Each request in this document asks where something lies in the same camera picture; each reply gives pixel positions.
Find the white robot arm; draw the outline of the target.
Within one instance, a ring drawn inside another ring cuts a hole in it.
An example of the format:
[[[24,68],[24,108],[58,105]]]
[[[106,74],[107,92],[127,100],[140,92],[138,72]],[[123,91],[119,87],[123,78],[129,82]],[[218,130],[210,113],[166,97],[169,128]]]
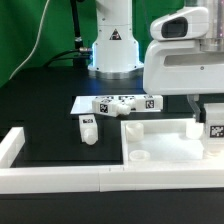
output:
[[[146,93],[185,95],[196,115],[198,95],[224,93],[224,0],[185,0],[154,20],[144,61],[133,37],[132,0],[96,0],[96,11],[91,75],[124,79],[142,70]]]

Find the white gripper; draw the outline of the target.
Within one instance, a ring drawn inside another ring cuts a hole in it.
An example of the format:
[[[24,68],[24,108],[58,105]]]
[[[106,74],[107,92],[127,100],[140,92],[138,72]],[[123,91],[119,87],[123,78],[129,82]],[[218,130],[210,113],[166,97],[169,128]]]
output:
[[[224,92],[224,6],[183,7],[155,20],[144,62],[148,94],[187,95],[203,123],[198,94]]]

